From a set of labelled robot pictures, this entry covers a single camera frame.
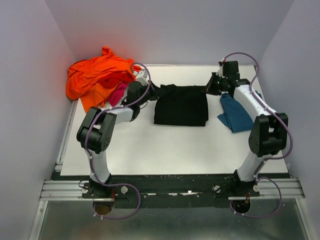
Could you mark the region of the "black printed t shirt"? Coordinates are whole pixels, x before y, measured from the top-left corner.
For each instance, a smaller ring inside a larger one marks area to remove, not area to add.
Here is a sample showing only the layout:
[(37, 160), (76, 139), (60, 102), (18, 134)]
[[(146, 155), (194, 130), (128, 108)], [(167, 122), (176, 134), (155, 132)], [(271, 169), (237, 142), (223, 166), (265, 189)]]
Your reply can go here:
[(154, 108), (153, 123), (164, 126), (204, 127), (209, 120), (205, 87), (161, 85), (163, 95)]

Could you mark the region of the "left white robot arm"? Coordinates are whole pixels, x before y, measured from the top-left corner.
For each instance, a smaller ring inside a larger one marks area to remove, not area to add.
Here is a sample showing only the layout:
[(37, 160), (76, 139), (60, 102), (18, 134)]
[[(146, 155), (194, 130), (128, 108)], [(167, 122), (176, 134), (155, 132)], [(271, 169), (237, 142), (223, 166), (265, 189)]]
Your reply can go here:
[(111, 173), (106, 150), (111, 143), (115, 125), (134, 121), (147, 102), (157, 101), (165, 90), (148, 81), (146, 85), (134, 81), (128, 85), (126, 97), (119, 106), (102, 110), (91, 107), (85, 115), (76, 139), (84, 149), (89, 162), (90, 179), (86, 189), (104, 198), (110, 194)]

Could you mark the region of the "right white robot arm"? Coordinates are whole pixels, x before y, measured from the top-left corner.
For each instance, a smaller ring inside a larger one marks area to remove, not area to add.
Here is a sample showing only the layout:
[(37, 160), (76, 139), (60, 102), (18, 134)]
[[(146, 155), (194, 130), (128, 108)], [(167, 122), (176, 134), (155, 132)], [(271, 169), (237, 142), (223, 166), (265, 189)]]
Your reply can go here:
[(237, 61), (219, 63), (206, 85), (210, 95), (229, 94), (248, 113), (253, 127), (248, 137), (249, 153), (242, 165), (234, 172), (229, 190), (241, 196), (257, 183), (257, 176), (267, 161), (287, 145), (289, 118), (270, 108), (253, 89), (252, 82), (240, 77)]

